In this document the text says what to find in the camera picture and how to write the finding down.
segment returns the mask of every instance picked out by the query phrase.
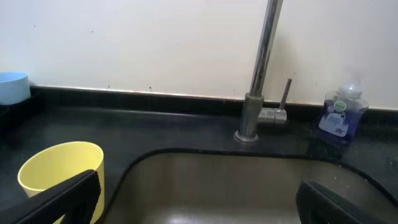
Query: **faucet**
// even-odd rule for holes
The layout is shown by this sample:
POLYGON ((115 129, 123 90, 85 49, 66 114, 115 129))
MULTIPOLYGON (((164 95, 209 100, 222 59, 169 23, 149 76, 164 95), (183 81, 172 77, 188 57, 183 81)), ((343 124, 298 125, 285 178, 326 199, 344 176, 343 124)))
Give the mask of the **faucet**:
POLYGON ((283 0, 268 0, 250 91, 245 94, 241 125, 234 134, 238 141, 256 141, 259 121, 271 126, 283 125, 287 122, 284 106, 292 80, 287 81, 279 108, 263 108, 264 97, 261 95, 282 2, 283 0))

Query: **white wall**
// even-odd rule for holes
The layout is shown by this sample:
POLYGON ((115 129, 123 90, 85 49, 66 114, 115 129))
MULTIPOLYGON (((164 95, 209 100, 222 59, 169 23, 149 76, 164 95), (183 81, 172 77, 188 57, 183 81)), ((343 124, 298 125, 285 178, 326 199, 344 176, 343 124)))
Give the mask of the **white wall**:
MULTIPOLYGON (((266 0, 1 0, 0 70, 40 86, 242 99, 266 0)), ((398 1, 285 0, 266 100, 322 104, 360 83, 398 110, 398 1)))

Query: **stainless steel sink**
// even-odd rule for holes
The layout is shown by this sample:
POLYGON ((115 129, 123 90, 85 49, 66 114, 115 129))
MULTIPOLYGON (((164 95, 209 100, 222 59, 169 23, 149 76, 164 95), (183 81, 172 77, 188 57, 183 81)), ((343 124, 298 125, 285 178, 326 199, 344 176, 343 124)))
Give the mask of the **stainless steel sink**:
POLYGON ((398 209, 366 179, 329 162, 167 153, 127 173, 103 223, 300 223, 302 179, 388 223, 398 220, 398 209))

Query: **countertop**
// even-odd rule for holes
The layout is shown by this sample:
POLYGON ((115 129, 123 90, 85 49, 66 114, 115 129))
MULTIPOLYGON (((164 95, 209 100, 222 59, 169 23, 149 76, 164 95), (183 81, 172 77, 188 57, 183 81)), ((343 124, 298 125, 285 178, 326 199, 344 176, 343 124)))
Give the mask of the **countertop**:
POLYGON ((17 182, 21 165, 68 141, 89 141, 103 149, 107 205, 128 167, 161 151, 321 159, 357 172, 398 204, 398 128, 362 125, 350 147, 335 147, 315 138, 313 124, 304 121, 281 129, 260 126, 255 144, 233 139, 238 126, 239 118, 229 116, 46 108, 0 136, 0 210, 27 200, 17 182))

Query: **soap bottle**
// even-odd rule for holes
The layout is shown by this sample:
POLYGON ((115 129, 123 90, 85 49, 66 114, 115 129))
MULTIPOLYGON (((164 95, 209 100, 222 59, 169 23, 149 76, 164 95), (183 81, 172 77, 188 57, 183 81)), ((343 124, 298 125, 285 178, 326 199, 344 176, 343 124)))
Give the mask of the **soap bottle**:
POLYGON ((355 85, 326 94, 317 127, 321 138, 344 146, 351 143, 359 120, 369 107, 361 94, 362 90, 355 85))

